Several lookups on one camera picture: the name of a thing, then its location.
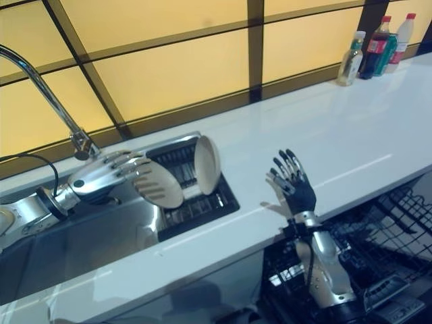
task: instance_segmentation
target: bottle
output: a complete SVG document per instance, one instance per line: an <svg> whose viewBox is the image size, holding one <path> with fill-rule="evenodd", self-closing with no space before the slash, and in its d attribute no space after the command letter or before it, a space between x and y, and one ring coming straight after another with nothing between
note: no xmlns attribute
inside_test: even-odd
<svg viewBox="0 0 432 324"><path fill-rule="evenodd" d="M342 59L336 80L336 82L341 86L350 86L354 82L363 58L362 46L365 35L366 32L363 31L357 31L354 34L351 47Z"/></svg>
<svg viewBox="0 0 432 324"><path fill-rule="evenodd" d="M390 57L392 57L394 51L398 47L398 34L390 34L387 40L387 45L384 48L383 55L379 59L373 76L382 76L389 63Z"/></svg>
<svg viewBox="0 0 432 324"><path fill-rule="evenodd" d="M372 78L375 67L384 52L387 39L389 38L389 22L391 18L390 16L384 16L381 20L381 25L379 25L372 35L362 66L360 67L359 77L362 79Z"/></svg>
<svg viewBox="0 0 432 324"><path fill-rule="evenodd" d="M399 66L399 62L405 53L408 42L410 41L412 31L414 30L414 18L415 13L409 13L406 15L406 20L402 22L398 29L398 47L396 48L392 57L390 57L389 64L385 69L385 73L392 73Z"/></svg>

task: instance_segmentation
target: robotic hand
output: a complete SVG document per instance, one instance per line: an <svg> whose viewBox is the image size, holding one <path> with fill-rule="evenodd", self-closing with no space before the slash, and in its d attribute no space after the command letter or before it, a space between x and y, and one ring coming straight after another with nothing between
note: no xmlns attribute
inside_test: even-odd
<svg viewBox="0 0 432 324"><path fill-rule="evenodd" d="M109 192L119 184L150 172L151 160L140 153L117 151L100 156L73 173L53 190L40 187L34 194L0 205L0 253L25 236L39 233L68 217L68 211L84 201L108 203Z"/></svg>
<svg viewBox="0 0 432 324"><path fill-rule="evenodd" d="M364 312L339 262L335 242L315 215L317 198L306 173L292 151L279 151L279 155L283 162L273 159L279 172L274 168L270 172L294 216L286 233L297 237L296 251L304 265L309 293L328 311L332 323L362 323Z"/></svg>

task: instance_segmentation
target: white countertop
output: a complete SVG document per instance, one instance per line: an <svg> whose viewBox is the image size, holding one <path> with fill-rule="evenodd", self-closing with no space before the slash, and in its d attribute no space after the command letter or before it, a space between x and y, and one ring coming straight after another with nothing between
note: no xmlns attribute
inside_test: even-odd
<svg viewBox="0 0 432 324"><path fill-rule="evenodd" d="M392 75L344 88L324 82L116 144L139 149L185 133L210 136L240 210L42 292L0 306L1 324L72 322L140 304L271 243L286 225L265 174L279 149L302 161L317 213L334 216L432 169L432 53ZM56 163L69 173L79 162ZM1 181L3 194L51 177L43 167Z"/></svg>

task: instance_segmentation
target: chrome faucet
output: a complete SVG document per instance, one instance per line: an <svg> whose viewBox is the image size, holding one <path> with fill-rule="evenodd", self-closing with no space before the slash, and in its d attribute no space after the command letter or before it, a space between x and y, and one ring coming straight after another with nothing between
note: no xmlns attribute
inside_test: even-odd
<svg viewBox="0 0 432 324"><path fill-rule="evenodd" d="M0 44L0 57L4 57L16 64L38 88L40 93L52 106L54 111L63 120L70 129L70 139L76 148L75 158L78 160L87 160L89 157L96 157L101 151L99 147L91 140L90 136L80 128L72 119L59 99L53 94L47 83L41 78L36 69L28 63L21 55Z"/></svg>

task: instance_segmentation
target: dishwasher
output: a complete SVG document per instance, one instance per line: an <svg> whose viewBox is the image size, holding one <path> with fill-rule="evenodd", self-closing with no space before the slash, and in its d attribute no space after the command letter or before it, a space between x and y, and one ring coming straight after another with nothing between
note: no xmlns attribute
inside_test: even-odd
<svg viewBox="0 0 432 324"><path fill-rule="evenodd" d="M430 323L432 173L323 225L364 307L364 323ZM294 240L284 238L265 249L259 301L216 323L333 323L309 294L306 281ZM319 288L317 282L309 285Z"/></svg>

